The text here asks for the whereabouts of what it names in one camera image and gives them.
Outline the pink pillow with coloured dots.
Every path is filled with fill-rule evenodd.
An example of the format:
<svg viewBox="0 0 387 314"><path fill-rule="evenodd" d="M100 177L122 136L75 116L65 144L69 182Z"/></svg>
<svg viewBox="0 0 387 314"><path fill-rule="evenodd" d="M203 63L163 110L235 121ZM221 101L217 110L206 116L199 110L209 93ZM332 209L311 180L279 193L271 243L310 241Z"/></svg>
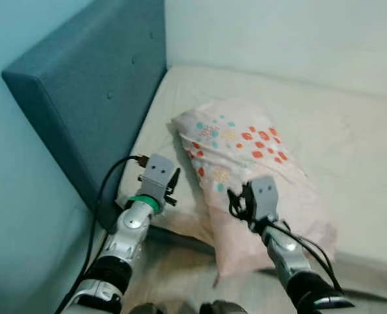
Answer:
<svg viewBox="0 0 387 314"><path fill-rule="evenodd" d="M256 177L274 177L277 212L293 233L327 254L336 249L330 207L262 105L240 98L212 101L179 114L172 124L210 215L219 278L274 267L258 234L229 213L229 191L241 191Z"/></svg>

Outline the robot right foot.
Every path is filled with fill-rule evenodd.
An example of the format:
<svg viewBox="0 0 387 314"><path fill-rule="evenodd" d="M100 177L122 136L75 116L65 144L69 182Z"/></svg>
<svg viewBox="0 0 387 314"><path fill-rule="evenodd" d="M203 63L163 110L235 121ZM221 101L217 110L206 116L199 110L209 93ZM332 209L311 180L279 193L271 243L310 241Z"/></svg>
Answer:
<svg viewBox="0 0 387 314"><path fill-rule="evenodd" d="M200 305L198 314L248 314L238 303L217 300Z"/></svg>

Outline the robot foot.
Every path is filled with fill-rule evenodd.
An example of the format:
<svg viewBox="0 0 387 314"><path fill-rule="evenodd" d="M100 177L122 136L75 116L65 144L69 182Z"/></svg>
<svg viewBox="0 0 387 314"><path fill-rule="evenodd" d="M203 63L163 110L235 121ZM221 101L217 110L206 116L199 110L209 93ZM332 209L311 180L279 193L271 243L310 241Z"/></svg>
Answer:
<svg viewBox="0 0 387 314"><path fill-rule="evenodd" d="M200 305L198 314L248 314L238 303L217 300Z"/></svg>
<svg viewBox="0 0 387 314"><path fill-rule="evenodd" d="M155 303L147 302L133 306L128 314L164 314L164 310Z"/></svg>

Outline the mattress with cream sheet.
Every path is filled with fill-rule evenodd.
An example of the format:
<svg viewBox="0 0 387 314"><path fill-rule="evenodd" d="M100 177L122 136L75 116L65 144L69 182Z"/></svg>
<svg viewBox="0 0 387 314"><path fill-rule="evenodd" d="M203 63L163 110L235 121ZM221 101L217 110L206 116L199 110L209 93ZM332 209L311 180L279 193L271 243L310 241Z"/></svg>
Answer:
<svg viewBox="0 0 387 314"><path fill-rule="evenodd" d="M262 105L320 189L338 230L328 257L342 287L387 299L387 97L208 67L171 68L130 151L159 154L181 168L177 204L155 217L154 226L208 243L216 257L210 215L172 119L229 98Z"/></svg>

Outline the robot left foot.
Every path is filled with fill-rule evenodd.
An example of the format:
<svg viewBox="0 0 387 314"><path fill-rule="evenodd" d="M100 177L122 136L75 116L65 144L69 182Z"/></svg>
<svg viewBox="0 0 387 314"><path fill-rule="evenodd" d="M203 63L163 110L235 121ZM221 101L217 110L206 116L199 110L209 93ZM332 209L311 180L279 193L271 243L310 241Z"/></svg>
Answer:
<svg viewBox="0 0 387 314"><path fill-rule="evenodd" d="M164 310L155 303L147 302L133 306L128 314L164 314Z"/></svg>

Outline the blue upholstered headboard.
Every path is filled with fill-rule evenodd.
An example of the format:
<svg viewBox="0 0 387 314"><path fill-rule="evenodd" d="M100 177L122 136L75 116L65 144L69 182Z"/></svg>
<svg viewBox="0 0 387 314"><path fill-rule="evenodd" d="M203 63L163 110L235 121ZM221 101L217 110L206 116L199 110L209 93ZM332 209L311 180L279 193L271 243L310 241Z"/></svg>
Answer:
<svg viewBox="0 0 387 314"><path fill-rule="evenodd" d="M14 60L1 76L98 222L115 227L120 180L167 70L164 0L94 0Z"/></svg>

